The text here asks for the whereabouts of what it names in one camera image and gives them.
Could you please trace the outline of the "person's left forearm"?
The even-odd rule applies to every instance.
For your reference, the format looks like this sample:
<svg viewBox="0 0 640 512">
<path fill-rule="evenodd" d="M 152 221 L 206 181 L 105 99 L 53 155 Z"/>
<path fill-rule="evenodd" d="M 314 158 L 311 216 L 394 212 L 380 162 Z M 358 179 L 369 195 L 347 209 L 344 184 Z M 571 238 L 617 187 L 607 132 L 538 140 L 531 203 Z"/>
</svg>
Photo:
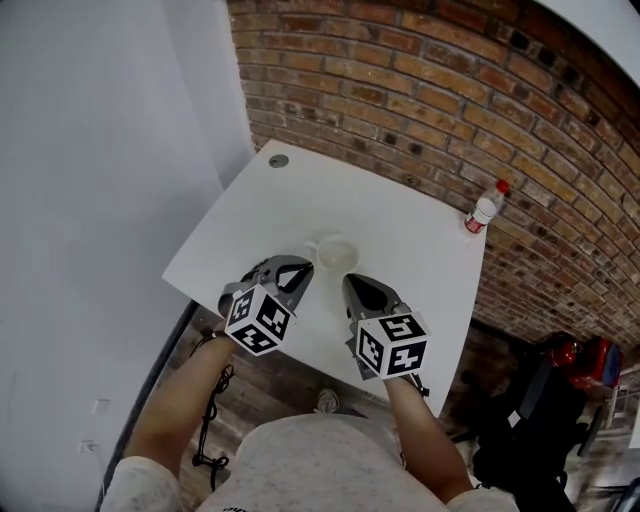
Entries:
<svg viewBox="0 0 640 512">
<path fill-rule="evenodd" d="M 174 371 L 150 395 L 125 456 L 152 460 L 178 476 L 181 459 L 235 349 L 236 343 L 226 336 L 208 341 Z"/>
</svg>

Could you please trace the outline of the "red bag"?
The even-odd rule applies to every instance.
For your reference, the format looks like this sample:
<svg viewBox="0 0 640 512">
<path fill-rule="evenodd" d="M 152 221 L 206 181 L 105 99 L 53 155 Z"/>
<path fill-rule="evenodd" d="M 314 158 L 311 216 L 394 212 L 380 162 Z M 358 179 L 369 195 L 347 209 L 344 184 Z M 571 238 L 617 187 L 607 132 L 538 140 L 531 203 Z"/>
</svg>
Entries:
<svg viewBox="0 0 640 512">
<path fill-rule="evenodd" d="M 613 389 L 619 384 L 623 354 L 617 344 L 605 338 L 578 341 L 569 333 L 555 332 L 540 348 L 577 389 Z"/>
</svg>

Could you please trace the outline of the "white cup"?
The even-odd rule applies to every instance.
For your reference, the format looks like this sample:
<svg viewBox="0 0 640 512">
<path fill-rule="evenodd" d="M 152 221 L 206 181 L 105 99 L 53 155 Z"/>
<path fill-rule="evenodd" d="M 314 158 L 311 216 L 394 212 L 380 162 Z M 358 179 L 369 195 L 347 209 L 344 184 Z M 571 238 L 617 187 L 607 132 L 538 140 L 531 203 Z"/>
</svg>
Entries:
<svg viewBox="0 0 640 512">
<path fill-rule="evenodd" d="M 318 240 L 308 240 L 304 246 L 327 272 L 346 274 L 354 271 L 360 261 L 359 249 L 342 234 L 329 234 Z"/>
</svg>

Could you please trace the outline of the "white table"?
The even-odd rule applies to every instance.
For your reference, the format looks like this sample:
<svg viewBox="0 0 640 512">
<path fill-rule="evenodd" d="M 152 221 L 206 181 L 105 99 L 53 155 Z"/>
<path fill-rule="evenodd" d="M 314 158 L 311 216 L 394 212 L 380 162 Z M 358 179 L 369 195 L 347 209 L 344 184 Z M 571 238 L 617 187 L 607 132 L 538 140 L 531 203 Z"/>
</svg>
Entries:
<svg viewBox="0 0 640 512">
<path fill-rule="evenodd" d="M 272 168 L 272 155 L 289 164 Z M 170 262 L 166 282 L 216 311 L 226 284 L 260 261 L 304 255 L 308 240 L 342 234 L 357 271 L 393 288 L 430 331 L 420 375 L 439 413 L 476 300 L 485 235 L 449 205 L 339 160 L 269 141 L 206 213 Z"/>
</svg>

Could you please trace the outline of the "person's right forearm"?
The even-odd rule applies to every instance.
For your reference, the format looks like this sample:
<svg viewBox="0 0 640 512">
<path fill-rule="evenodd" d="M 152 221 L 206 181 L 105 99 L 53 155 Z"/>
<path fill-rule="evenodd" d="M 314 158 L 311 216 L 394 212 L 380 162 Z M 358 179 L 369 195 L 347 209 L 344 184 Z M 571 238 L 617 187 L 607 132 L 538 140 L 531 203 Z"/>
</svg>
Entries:
<svg viewBox="0 0 640 512">
<path fill-rule="evenodd" d="M 403 378 L 384 385 L 409 473 L 444 504 L 471 491 L 462 456 L 419 390 Z"/>
</svg>

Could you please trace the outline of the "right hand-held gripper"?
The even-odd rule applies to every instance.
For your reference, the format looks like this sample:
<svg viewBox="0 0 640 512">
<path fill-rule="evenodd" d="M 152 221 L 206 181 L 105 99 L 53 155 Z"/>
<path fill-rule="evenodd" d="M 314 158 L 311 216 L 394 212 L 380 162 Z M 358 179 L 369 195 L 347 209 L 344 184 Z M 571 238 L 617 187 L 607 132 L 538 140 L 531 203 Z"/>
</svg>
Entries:
<svg viewBox="0 0 640 512">
<path fill-rule="evenodd" d="M 342 280 L 352 337 L 346 342 L 362 378 L 387 380 L 419 372 L 430 331 L 397 292 L 371 277 L 348 273 Z"/>
</svg>

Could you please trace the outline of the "clear bottle with red cap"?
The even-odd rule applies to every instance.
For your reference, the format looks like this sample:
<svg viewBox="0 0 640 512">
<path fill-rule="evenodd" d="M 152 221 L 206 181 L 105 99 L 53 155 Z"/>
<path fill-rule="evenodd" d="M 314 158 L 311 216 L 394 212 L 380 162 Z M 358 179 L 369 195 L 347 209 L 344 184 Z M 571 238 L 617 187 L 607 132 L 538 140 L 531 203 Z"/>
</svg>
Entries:
<svg viewBox="0 0 640 512">
<path fill-rule="evenodd" d="M 472 234 L 480 233 L 498 215 L 508 192 L 509 184 L 502 179 L 489 187 L 466 215 L 464 227 Z"/>
</svg>

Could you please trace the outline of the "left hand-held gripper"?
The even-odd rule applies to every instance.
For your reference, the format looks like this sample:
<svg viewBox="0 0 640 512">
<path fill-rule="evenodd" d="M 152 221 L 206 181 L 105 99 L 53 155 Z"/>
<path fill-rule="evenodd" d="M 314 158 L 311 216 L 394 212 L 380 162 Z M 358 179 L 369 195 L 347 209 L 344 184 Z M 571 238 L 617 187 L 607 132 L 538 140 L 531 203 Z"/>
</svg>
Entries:
<svg viewBox="0 0 640 512">
<path fill-rule="evenodd" d="M 294 311 L 313 276 L 313 264 L 300 256 L 259 262 L 242 281 L 223 288 L 218 308 L 226 319 L 224 333 L 255 356 L 278 349 L 296 324 Z"/>
</svg>

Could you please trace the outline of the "person's grey shirt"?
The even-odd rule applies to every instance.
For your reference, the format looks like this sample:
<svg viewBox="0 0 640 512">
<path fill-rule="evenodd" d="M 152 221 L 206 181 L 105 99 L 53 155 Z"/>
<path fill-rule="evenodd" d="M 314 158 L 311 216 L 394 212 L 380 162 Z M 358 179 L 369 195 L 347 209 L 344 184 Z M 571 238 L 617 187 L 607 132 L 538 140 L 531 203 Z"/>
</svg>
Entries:
<svg viewBox="0 0 640 512">
<path fill-rule="evenodd" d="M 240 444 L 229 478 L 195 512 L 519 512 L 486 489 L 443 503 L 403 467 L 372 420 L 306 414 L 263 424 Z"/>
</svg>

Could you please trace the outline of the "person's grey shoe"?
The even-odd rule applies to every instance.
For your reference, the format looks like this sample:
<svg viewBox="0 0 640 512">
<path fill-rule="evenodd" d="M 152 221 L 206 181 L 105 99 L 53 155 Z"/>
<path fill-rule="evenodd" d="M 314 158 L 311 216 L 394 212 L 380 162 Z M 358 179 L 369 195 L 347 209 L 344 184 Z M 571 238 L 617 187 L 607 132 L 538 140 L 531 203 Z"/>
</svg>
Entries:
<svg viewBox="0 0 640 512">
<path fill-rule="evenodd" d="M 329 388 L 322 389 L 318 394 L 314 412 L 321 414 L 334 414 L 339 409 L 340 400 L 337 393 Z"/>
</svg>

